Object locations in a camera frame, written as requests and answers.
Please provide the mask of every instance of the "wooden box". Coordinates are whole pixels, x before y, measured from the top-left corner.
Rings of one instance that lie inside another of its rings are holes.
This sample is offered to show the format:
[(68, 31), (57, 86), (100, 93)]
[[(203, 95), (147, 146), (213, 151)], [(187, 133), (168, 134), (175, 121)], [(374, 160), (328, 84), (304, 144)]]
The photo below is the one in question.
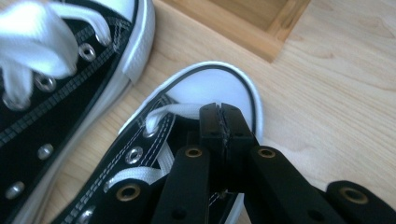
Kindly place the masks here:
[(309, 0), (163, 0), (238, 45), (274, 60)]

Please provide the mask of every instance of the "sneaker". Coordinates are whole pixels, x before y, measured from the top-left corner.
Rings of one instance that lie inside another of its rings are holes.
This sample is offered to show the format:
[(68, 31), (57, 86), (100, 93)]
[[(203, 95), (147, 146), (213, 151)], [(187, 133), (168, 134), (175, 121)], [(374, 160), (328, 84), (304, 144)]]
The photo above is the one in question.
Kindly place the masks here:
[[(209, 104), (239, 108), (261, 142), (262, 103), (249, 77), (227, 63), (194, 64), (170, 77), (134, 112), (53, 223), (149, 223), (177, 151), (193, 139), (190, 133), (199, 132), (199, 110)], [(136, 193), (137, 204), (128, 202)], [(235, 223), (243, 195), (211, 190), (207, 202), (210, 223)]]
[(32, 223), (64, 159), (135, 83), (154, 37), (146, 0), (22, 1), (0, 14), (0, 222)]

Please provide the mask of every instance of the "white stitching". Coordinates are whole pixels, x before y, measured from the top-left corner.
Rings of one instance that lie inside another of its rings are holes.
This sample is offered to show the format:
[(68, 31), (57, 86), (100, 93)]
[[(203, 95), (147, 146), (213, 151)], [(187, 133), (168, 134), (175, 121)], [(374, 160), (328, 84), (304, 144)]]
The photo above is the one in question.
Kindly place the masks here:
[[(152, 108), (154, 108), (156, 105), (158, 104), (163, 104), (163, 101), (166, 102), (166, 99), (161, 98)], [(153, 144), (151, 145), (151, 148), (148, 150), (148, 153), (146, 154), (146, 156), (150, 153), (150, 151), (153, 148), (158, 147), (158, 145), (161, 143), (161, 141), (158, 141), (159, 139), (161, 140), (162, 137), (164, 136), (163, 133), (167, 133), (168, 127), (169, 127), (169, 117), (167, 117), (164, 120), (164, 124), (160, 130), (161, 137), (157, 137), (155, 139), (155, 141), (153, 142)], [(85, 206), (85, 204), (87, 203), (87, 201), (91, 198), (91, 196), (96, 192), (96, 190), (99, 188), (99, 186), (102, 184), (102, 182), (106, 179), (108, 173), (112, 170), (112, 168), (114, 167), (114, 165), (120, 160), (121, 154), (123, 154), (125, 152), (126, 149), (128, 149), (130, 147), (130, 145), (132, 144), (132, 142), (136, 139), (136, 137), (142, 133), (142, 131), (144, 130), (145, 127), (141, 127), (139, 128), (139, 131), (136, 132), (136, 134), (134, 135), (134, 137), (127, 143), (126, 146), (123, 147), (123, 149), (116, 155), (116, 157), (111, 161), (110, 164), (107, 165), (106, 169), (99, 175), (99, 178), (97, 178), (93, 184), (90, 186), (90, 189), (85, 192), (84, 196), (79, 200), (79, 202), (75, 205), (75, 207), (73, 208), (73, 210), (69, 213), (69, 215), (64, 219), (63, 223), (71, 223), (76, 216), (79, 214), (79, 212), (81, 211), (81, 209)]]
[(109, 163), (106, 167), (106, 169), (99, 175), (99, 178), (97, 178), (93, 184), (91, 185), (90, 189), (85, 192), (84, 196), (79, 200), (79, 202), (75, 205), (74, 209), (70, 212), (70, 214), (66, 217), (64, 220), (66, 223), (70, 223), (76, 215), (79, 213), (81, 208), (85, 206), (85, 203), (91, 198), (93, 193), (97, 190), (98, 183), (102, 183), (102, 180), (106, 178), (110, 170), (114, 167), (114, 165), (117, 163), (117, 161), (120, 160), (121, 154), (129, 148), (129, 146), (132, 144), (132, 142), (137, 138), (137, 136), (143, 131), (142, 128), (139, 129), (138, 132), (134, 134), (134, 136), (128, 141), (128, 143), (123, 147), (123, 149), (116, 155), (115, 158)]
[[(108, 18), (109, 25), (119, 25), (122, 28), (129, 28), (127, 22), (121, 21), (116, 18)], [(85, 34), (92, 31), (91, 27), (84, 28), (80, 32), (76, 34), (76, 38), (79, 41), (84, 41)], [(56, 93), (51, 95), (49, 99), (44, 101), (42, 104), (38, 105), (34, 110), (24, 115), (22, 118), (17, 120), (15, 123), (11, 124), (8, 128), (3, 130), (0, 133), (0, 147), (5, 145), (7, 142), (11, 141), (18, 133), (22, 132), (24, 129), (32, 125), (36, 120), (46, 114), (49, 110), (51, 110), (54, 106), (56, 106), (59, 102), (61, 102), (68, 94), (74, 91), (78, 86), (80, 86), (85, 80), (88, 79), (100, 66), (103, 65), (105, 61), (107, 61), (113, 53), (112, 48), (107, 48), (96, 60), (90, 64), (87, 68), (85, 68), (80, 74), (75, 75), (75, 78), (71, 79), (65, 86), (63, 86)]]

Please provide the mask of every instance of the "white shoelace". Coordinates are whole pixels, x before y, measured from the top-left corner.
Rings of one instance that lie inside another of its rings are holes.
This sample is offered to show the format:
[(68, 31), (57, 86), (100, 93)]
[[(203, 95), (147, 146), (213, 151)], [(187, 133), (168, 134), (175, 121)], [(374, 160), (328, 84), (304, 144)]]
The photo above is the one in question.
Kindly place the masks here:
[(102, 45), (111, 42), (105, 19), (89, 8), (36, 1), (7, 8), (0, 14), (0, 75), (8, 107), (23, 110), (29, 106), (33, 72), (48, 78), (75, 74), (78, 43), (61, 18), (86, 21)]
[[(202, 105), (179, 104), (165, 105), (155, 109), (151, 111), (146, 117), (146, 132), (148, 134), (155, 132), (161, 119), (168, 113), (179, 115), (187, 119), (198, 119), (199, 109), (201, 107)], [(157, 157), (157, 162), (160, 165), (160, 169), (139, 166), (121, 170), (105, 183), (104, 192), (107, 192), (115, 184), (125, 179), (139, 179), (151, 185), (163, 176), (169, 174), (174, 160), (175, 158), (170, 147), (167, 143), (165, 143), (163, 144)]]

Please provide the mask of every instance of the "eyelet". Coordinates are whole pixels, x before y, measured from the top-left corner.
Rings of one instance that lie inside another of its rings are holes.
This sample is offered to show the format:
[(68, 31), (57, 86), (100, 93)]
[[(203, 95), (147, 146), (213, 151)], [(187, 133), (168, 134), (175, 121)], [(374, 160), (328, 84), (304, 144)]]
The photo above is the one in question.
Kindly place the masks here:
[(56, 80), (53, 77), (46, 77), (42, 74), (36, 74), (35, 85), (41, 91), (52, 92), (56, 89)]
[(137, 163), (143, 155), (142, 147), (133, 147), (131, 150), (125, 155), (125, 162), (132, 165)]
[(14, 183), (11, 187), (9, 187), (6, 191), (6, 198), (9, 200), (13, 200), (20, 196), (24, 191), (24, 184), (21, 181)]
[(40, 160), (44, 161), (50, 157), (52, 152), (53, 152), (53, 146), (51, 144), (46, 144), (38, 149), (37, 157)]
[(89, 207), (87, 210), (81, 213), (81, 215), (76, 220), (76, 224), (88, 224), (93, 215), (94, 206)]
[(95, 49), (87, 43), (84, 43), (78, 47), (78, 53), (81, 58), (87, 62), (92, 62), (96, 58)]

